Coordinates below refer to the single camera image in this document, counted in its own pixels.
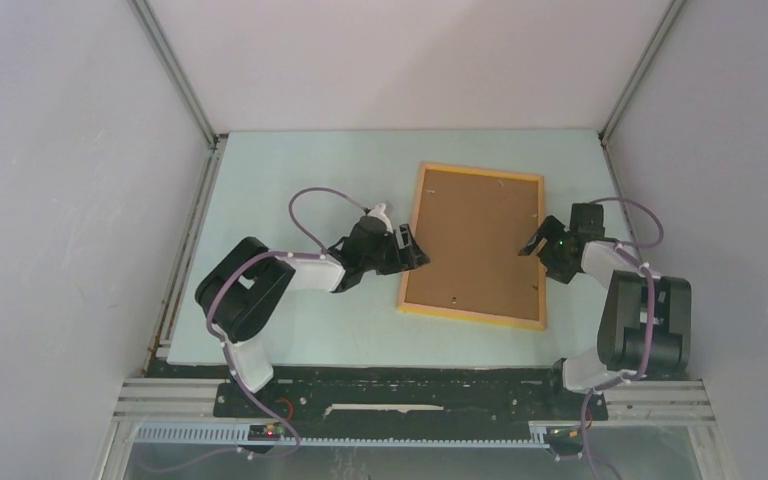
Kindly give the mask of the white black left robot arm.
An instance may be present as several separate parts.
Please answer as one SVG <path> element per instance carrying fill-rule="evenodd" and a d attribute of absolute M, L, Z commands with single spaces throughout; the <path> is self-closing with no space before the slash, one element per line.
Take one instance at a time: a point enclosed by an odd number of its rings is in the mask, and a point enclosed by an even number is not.
<path fill-rule="evenodd" d="M 361 217 L 348 235 L 321 253 L 271 250 L 252 236 L 241 240 L 195 293 L 206 329 L 241 385 L 238 404 L 257 417 L 275 406 L 276 390 L 269 384 L 274 368 L 258 336 L 285 294 L 343 293 L 368 272 L 394 275 L 430 262 L 408 224 L 393 227 L 372 215 Z"/>

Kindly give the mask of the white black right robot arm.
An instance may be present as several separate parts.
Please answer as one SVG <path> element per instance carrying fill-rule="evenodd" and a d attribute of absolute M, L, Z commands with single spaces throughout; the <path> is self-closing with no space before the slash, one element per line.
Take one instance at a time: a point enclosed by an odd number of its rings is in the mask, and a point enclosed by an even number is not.
<path fill-rule="evenodd" d="M 587 275 L 605 288 L 594 347 L 557 363 L 560 379 L 541 392 L 545 411 L 566 418 L 581 393 L 685 372 L 691 347 L 692 287 L 638 259 L 628 242 L 607 236 L 600 201 L 575 203 L 569 223 L 546 217 L 520 250 L 549 279 L 568 285 Z"/>

